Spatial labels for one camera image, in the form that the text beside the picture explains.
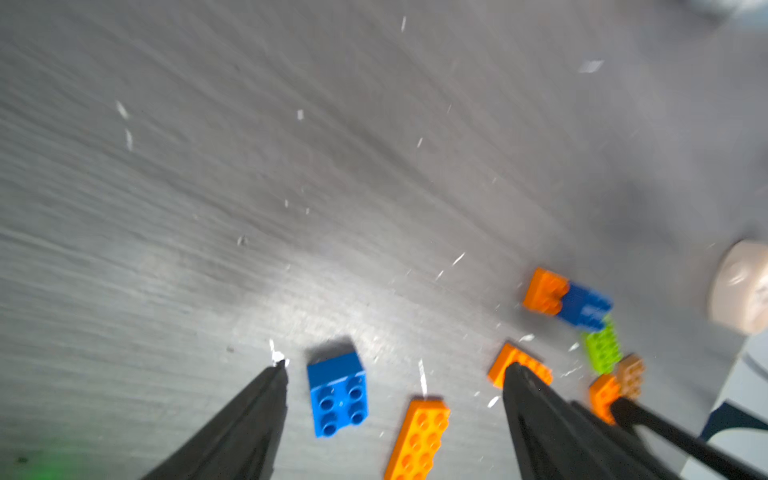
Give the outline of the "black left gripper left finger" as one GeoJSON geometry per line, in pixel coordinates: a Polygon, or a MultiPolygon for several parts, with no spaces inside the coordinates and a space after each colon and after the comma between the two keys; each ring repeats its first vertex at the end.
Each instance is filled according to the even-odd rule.
{"type": "Polygon", "coordinates": [[[284,361],[264,369],[147,479],[269,479],[287,417],[284,361]]]}

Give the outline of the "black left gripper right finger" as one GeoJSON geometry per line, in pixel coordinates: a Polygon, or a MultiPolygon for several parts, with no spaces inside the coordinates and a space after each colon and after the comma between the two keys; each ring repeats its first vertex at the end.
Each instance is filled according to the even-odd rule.
{"type": "Polygon", "coordinates": [[[505,371],[503,403],[523,479],[676,479],[639,440],[567,402],[529,368],[505,371]]]}

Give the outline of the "orange 2x3 lego brick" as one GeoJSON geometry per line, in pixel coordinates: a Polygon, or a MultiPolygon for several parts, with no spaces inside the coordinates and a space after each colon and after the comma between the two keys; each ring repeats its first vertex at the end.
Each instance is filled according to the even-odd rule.
{"type": "Polygon", "coordinates": [[[516,344],[506,342],[487,374],[489,381],[495,388],[501,390],[504,387],[505,372],[512,364],[527,367],[546,385],[552,384],[552,370],[540,358],[521,349],[516,344]]]}

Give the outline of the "green 2x4 lego brick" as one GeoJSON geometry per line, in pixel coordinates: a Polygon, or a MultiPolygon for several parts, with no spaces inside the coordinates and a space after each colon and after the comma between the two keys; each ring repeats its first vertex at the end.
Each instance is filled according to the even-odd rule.
{"type": "Polygon", "coordinates": [[[605,327],[601,331],[583,335],[590,365],[597,375],[611,374],[614,366],[623,358],[610,314],[604,318],[604,324],[605,327]]]}

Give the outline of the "blue 2x2 lego brick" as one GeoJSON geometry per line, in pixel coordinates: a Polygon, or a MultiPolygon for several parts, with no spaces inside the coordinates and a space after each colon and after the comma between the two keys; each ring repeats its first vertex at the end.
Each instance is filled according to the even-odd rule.
{"type": "Polygon", "coordinates": [[[368,417],[366,371],[356,352],[307,366],[317,438],[331,438],[368,417]]]}

